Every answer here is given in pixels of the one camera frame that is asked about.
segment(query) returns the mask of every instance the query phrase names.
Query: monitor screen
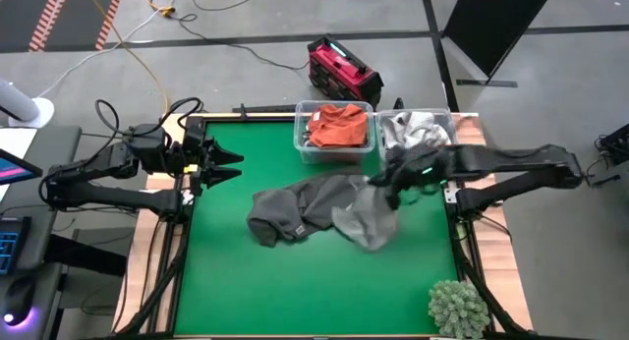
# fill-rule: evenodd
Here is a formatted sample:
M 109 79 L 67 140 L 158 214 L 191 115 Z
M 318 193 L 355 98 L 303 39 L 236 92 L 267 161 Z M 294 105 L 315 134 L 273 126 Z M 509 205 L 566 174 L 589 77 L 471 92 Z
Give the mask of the monitor screen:
M 0 185 L 41 176 L 41 169 L 0 149 Z

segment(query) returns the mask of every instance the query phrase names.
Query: clear plastic container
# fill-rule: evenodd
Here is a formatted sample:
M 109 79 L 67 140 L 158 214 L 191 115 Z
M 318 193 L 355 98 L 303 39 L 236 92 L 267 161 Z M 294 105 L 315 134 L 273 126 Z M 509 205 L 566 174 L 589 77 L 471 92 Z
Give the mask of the clear plastic container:
M 452 121 L 452 115 L 447 109 L 440 108 L 425 108 L 425 109 L 400 109 L 400 110 L 383 110 L 377 112 L 375 114 L 375 130 L 377 136 L 377 147 L 378 153 L 380 155 L 380 159 L 382 162 L 385 160 L 386 155 L 386 147 L 384 145 L 384 134 L 382 132 L 382 119 L 390 119 L 398 115 L 399 113 L 413 113 L 413 112 L 423 112 L 430 113 L 434 116 L 435 124 L 441 126 L 445 132 L 450 137 L 450 142 L 452 144 L 458 143 L 458 139 L 456 137 L 456 128 L 454 127 L 454 122 Z
M 368 131 L 365 145 L 362 147 L 343 148 L 319 148 L 304 145 L 305 140 L 303 139 L 303 134 L 308 131 L 308 122 L 311 120 L 312 114 L 323 104 L 334 104 L 339 108 L 354 104 L 363 108 L 368 115 Z M 329 162 L 359 163 L 375 147 L 375 122 L 373 119 L 372 106 L 362 101 L 303 100 L 295 107 L 293 144 L 302 155 L 302 161 L 307 164 Z

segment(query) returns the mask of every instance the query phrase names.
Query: wooden board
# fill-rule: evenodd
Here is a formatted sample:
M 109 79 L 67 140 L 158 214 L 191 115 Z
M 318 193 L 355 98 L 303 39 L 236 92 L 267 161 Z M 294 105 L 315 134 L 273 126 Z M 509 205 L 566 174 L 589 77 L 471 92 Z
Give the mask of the wooden board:
M 293 116 L 292 113 L 252 113 L 249 115 L 257 117 L 269 115 Z M 239 117 L 240 114 L 212 113 L 200 114 L 196 116 L 224 118 Z M 478 114 L 454 113 L 452 116 L 455 127 L 457 128 L 457 136 L 460 143 L 486 144 Z M 164 123 L 164 129 L 171 135 L 174 141 L 180 142 L 183 139 L 184 131 L 177 125 L 177 119 L 179 117 L 180 115 L 172 115 L 169 117 Z M 495 177 L 489 176 L 477 182 L 469 183 L 467 186 L 471 188 L 483 188 L 494 183 Z M 153 174 L 152 176 L 148 176 L 146 188 L 170 189 L 173 187 L 173 184 L 173 179 L 168 177 L 166 174 Z M 506 221 L 501 207 L 492 207 L 486 211 L 485 215 L 506 226 Z M 145 286 L 146 289 L 144 296 L 146 297 L 154 286 L 157 266 L 159 264 L 159 255 L 164 243 L 165 225 L 163 225 L 163 223 L 157 230 L 157 235 L 153 244 L 146 283 L 144 283 L 144 277 L 146 276 L 150 240 L 157 223 L 157 216 L 155 214 L 147 210 L 141 211 L 129 254 L 129 269 L 127 272 L 129 284 L 127 290 L 127 300 L 125 302 L 125 307 L 122 310 L 124 293 L 123 289 L 121 289 L 116 316 L 114 317 L 114 319 L 116 319 L 120 311 L 122 311 L 122 317 L 117 329 L 124 327 L 129 320 L 131 320 L 133 315 L 140 309 L 143 287 Z M 483 264 L 483 271 L 485 273 L 487 286 L 493 295 L 498 299 L 500 304 L 506 311 L 509 312 L 509 314 L 511 314 L 513 319 L 518 324 L 522 325 L 524 328 L 532 329 L 529 310 L 524 297 L 524 291 L 522 290 L 522 283 L 520 282 L 520 273 L 518 272 L 518 266 L 509 237 L 505 235 L 504 232 L 483 222 L 476 222 L 474 228 L 476 231 L 481 254 L 481 263 Z M 177 247 L 179 245 L 179 237 L 177 236 L 180 233 L 180 231 L 175 232 L 176 237 L 173 239 L 170 259 L 172 259 L 174 253 L 177 251 Z M 171 295 L 172 282 L 164 292 L 161 299 L 159 317 L 156 326 L 157 331 L 164 331 L 166 329 Z

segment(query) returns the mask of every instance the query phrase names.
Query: red tool bag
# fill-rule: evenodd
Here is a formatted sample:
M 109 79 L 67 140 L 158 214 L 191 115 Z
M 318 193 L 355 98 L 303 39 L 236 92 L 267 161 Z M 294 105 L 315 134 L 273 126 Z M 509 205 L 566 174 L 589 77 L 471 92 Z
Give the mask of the red tool bag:
M 330 99 L 362 100 L 373 109 L 384 86 L 380 74 L 329 35 L 308 45 L 310 78 Z

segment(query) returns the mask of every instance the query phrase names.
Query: gray floor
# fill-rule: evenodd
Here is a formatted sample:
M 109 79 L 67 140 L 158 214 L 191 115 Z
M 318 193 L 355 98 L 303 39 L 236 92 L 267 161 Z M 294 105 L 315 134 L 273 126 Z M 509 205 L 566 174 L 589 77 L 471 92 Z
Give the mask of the gray floor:
M 200 0 L 212 7 L 236 0 Z M 444 27 L 456 0 L 432 0 Z M 180 15 L 197 12 L 177 0 Z M 126 34 L 150 15 L 142 0 L 122 0 L 116 25 Z M 533 27 L 629 24 L 629 0 L 548 0 Z M 254 0 L 226 12 L 205 13 L 191 28 L 209 36 L 325 32 L 332 30 L 428 28 L 422 0 Z M 110 41 L 115 38 L 110 34 Z M 178 26 L 154 20 L 134 39 L 189 38 Z M 518 88 L 456 86 L 463 111 L 481 114 L 486 136 L 501 147 L 553 142 L 576 152 L 588 165 L 596 159 L 593 140 L 629 120 L 629 33 L 526 35 L 513 49 L 496 80 Z M 396 97 L 409 107 L 446 107 L 428 38 L 356 40 L 344 45 L 378 69 L 385 81 L 381 107 Z M 275 61 L 301 66 L 303 43 L 260 44 L 253 48 Z M 453 79 L 481 75 L 445 42 Z M 295 103 L 320 98 L 304 71 L 263 65 L 250 54 L 223 46 L 155 48 L 137 51 L 162 80 L 171 98 L 201 97 L 209 111 L 248 105 Z M 0 77 L 37 95 L 88 53 L 0 55 Z M 102 55 L 76 70 L 51 93 L 54 124 L 81 124 L 107 134 L 93 111 L 96 98 L 118 109 L 124 126 L 156 120 L 162 100 L 155 85 L 123 50 Z M 78 156 L 102 144 L 84 138 Z M 143 177 L 114 182 L 141 188 Z M 508 201 L 505 211 L 514 238 L 525 294 L 536 330 L 543 334 L 626 339 L 629 323 L 629 197 L 627 187 L 540 190 Z M 60 226 L 67 219 L 59 222 Z M 128 218 L 80 218 L 81 228 L 123 227 Z M 109 318 L 75 312 L 66 316 L 60 338 L 104 334 Z M 87 332 L 87 324 L 94 324 Z

